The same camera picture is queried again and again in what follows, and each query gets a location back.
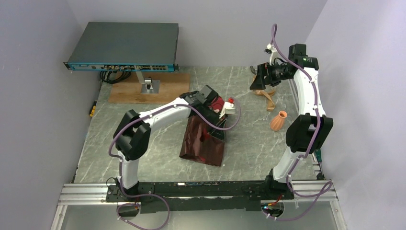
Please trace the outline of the maroon paper bouquet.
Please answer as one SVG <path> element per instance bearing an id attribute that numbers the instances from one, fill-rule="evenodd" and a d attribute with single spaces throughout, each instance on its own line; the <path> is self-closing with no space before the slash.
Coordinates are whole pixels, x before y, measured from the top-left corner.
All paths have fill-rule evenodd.
<path id="1" fill-rule="evenodd" d="M 210 126 L 198 115 L 188 119 L 179 157 L 206 165 L 220 167 L 225 142 L 208 133 Z"/>

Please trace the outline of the tan satin ribbon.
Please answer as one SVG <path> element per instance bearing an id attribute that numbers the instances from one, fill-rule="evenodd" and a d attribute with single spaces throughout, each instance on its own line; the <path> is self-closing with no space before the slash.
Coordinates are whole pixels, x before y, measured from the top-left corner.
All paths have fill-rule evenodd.
<path id="1" fill-rule="evenodd" d="M 272 112 L 275 109 L 275 103 L 272 100 L 272 96 L 276 93 L 275 89 L 267 92 L 265 90 L 252 90 L 257 96 L 265 96 L 267 98 L 267 111 Z"/>

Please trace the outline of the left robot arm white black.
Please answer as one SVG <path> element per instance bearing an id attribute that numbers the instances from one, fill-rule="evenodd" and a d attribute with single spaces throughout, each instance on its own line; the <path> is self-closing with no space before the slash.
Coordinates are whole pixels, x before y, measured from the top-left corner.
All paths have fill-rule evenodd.
<path id="1" fill-rule="evenodd" d="M 149 111 L 127 111 L 108 150 L 111 157 L 119 159 L 119 174 L 116 177 L 119 196 L 125 201 L 132 201 L 139 194 L 139 160 L 147 152 L 150 136 L 155 131 L 197 116 L 209 126 L 210 137 L 224 140 L 224 132 L 230 129 L 225 125 L 226 118 L 235 112 L 235 101 L 225 101 L 208 85 L 199 91 L 183 93 L 172 102 Z"/>

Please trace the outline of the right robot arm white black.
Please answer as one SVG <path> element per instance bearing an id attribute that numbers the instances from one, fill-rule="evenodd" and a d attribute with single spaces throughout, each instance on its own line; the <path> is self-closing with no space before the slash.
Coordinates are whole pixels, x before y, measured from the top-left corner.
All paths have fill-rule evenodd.
<path id="1" fill-rule="evenodd" d="M 291 45 L 288 57 L 279 53 L 273 44 L 268 44 L 265 51 L 270 60 L 257 66 L 250 90 L 260 91 L 267 85 L 277 86 L 284 80 L 293 80 L 299 102 L 298 117 L 286 132 L 287 149 L 271 170 L 269 183 L 264 185 L 266 197 L 275 199 L 282 191 L 291 189 L 290 177 L 299 160 L 321 148 L 333 127 L 333 119 L 327 117 L 320 99 L 318 60 L 307 55 L 306 45 Z"/>

